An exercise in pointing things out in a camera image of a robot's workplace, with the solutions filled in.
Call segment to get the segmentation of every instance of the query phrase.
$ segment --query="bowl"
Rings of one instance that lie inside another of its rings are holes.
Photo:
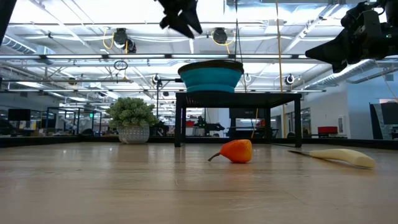
[[[243,73],[243,64],[232,60],[195,62],[184,65],[178,70],[188,93],[195,91],[233,93]]]

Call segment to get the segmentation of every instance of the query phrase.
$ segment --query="desk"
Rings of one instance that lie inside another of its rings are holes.
[[[176,93],[175,147],[185,142],[187,108],[264,108],[266,112],[266,140],[271,142],[271,108],[294,102],[295,147],[301,147],[300,93],[220,93],[194,92]]]

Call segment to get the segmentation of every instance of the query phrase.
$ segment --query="table surface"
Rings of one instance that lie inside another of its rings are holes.
[[[397,223],[398,151],[359,150],[360,169],[253,145],[83,142],[0,150],[2,223]],[[304,145],[304,151],[336,146]]]
[[[301,93],[176,93],[183,106],[206,108],[273,108],[301,97]]]

